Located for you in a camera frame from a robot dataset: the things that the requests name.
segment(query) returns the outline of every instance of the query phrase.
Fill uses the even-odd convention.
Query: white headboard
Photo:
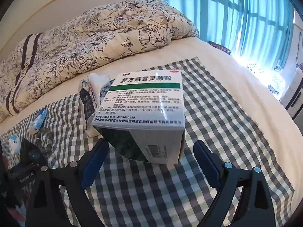
[[[32,33],[63,24],[86,10],[121,0],[14,0],[0,21],[0,60]]]

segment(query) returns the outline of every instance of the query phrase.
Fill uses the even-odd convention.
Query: floral comforter
[[[199,32],[163,0],[100,6],[29,35],[0,63],[0,122],[76,74],[183,37],[199,37]]]

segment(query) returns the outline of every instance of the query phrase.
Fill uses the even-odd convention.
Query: black device
[[[93,184],[109,150],[100,139],[81,159],[65,168],[42,167],[31,193],[26,227],[72,227],[59,185],[66,187],[69,200],[81,227],[104,227],[90,204],[85,189]],[[211,153],[202,141],[194,144],[194,156],[211,187],[218,191],[198,227],[220,227],[231,205],[237,187],[243,187],[238,208],[230,227],[275,227],[275,213],[265,177],[258,167],[235,168]]]
[[[40,168],[47,163],[39,148],[26,139],[20,148],[20,163],[6,171],[0,142],[0,222],[7,226],[19,226],[7,210],[23,204],[23,187],[32,182]]]

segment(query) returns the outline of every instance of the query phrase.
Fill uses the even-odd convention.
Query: checkered blanket
[[[269,184],[276,214],[276,225],[283,226],[291,216],[294,189],[277,164],[257,124],[245,114],[227,90],[203,67],[198,58],[170,63],[154,69],[179,69],[183,77],[185,107],[185,149],[178,165],[131,161],[113,147],[87,196],[106,226],[194,226],[211,205],[216,190],[208,186],[195,158],[193,143],[203,140],[223,161],[251,170],[259,166]],[[96,144],[81,122],[79,95],[71,95],[46,106],[45,127],[55,134],[51,168],[79,160]],[[8,138],[19,135],[35,142],[26,129],[34,114],[1,136],[4,155],[10,167],[18,163],[10,155]],[[61,187],[71,223],[78,225],[65,188]],[[224,225],[235,213],[240,197],[236,190]]]

